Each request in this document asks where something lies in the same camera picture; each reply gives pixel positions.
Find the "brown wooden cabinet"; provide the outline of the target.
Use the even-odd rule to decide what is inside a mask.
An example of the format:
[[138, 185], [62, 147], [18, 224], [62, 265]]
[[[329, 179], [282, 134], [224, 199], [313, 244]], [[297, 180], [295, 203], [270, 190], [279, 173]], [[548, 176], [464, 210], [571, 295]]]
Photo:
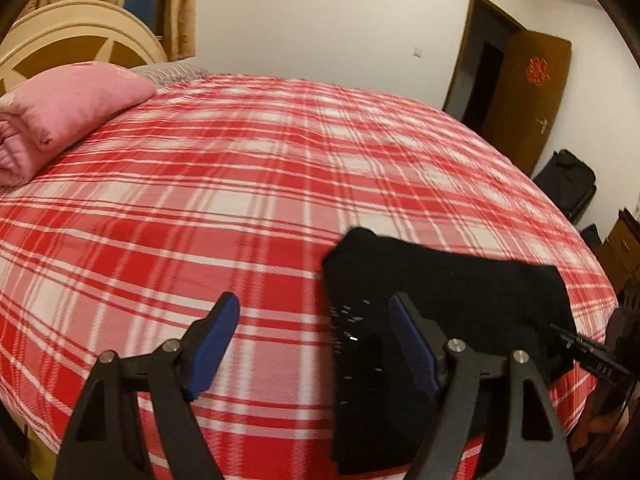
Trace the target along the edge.
[[627, 209], [618, 212], [611, 232], [596, 249], [596, 256], [616, 295], [639, 283], [639, 222]]

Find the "black bag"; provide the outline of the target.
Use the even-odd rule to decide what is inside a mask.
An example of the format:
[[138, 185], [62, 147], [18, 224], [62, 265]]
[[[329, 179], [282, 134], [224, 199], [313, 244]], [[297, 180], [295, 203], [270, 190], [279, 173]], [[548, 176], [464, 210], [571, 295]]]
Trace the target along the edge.
[[569, 150], [554, 152], [534, 177], [555, 207], [571, 224], [576, 224], [597, 192], [596, 174]]

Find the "red white plaid bedsheet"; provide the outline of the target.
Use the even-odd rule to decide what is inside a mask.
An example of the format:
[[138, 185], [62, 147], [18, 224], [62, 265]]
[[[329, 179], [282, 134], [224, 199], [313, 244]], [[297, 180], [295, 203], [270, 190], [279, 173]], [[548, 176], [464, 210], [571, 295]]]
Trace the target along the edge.
[[241, 319], [195, 403], [231, 479], [332, 479], [323, 255], [352, 226], [556, 266], [578, 330], [614, 290], [525, 174], [440, 110], [242, 75], [160, 90], [1, 194], [1, 400], [58, 448], [98, 355], [154, 350], [222, 292]]

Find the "brown wooden door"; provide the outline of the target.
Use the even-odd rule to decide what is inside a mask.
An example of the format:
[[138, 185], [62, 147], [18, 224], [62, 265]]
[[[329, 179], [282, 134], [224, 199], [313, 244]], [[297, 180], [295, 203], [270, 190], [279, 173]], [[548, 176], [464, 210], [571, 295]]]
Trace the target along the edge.
[[572, 43], [526, 28], [490, 0], [469, 0], [442, 109], [530, 176], [550, 136]]

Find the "pink folded blanket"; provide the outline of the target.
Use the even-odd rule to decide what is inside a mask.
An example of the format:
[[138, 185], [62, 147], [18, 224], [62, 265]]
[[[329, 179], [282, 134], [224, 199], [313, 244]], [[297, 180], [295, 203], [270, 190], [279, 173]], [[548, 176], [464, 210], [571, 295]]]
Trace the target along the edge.
[[66, 148], [155, 93], [148, 77], [94, 61], [21, 82], [1, 97], [1, 184], [28, 183]]

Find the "grey striped pillow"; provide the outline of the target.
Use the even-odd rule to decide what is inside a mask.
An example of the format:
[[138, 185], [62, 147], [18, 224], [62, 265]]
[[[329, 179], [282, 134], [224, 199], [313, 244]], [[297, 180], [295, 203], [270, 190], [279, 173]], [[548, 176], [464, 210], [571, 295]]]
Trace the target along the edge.
[[131, 69], [132, 72], [145, 76], [155, 84], [156, 88], [163, 88], [197, 79], [206, 78], [209, 71], [189, 62], [166, 62], [146, 64]]

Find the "cream wooden headboard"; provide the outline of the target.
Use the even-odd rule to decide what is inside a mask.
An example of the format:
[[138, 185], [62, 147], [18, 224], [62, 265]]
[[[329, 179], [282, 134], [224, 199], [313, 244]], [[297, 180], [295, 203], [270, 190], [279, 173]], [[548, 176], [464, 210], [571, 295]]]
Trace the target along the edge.
[[125, 68], [167, 56], [134, 14], [99, 0], [66, 0], [29, 13], [1, 43], [1, 92], [52, 67], [100, 61]]

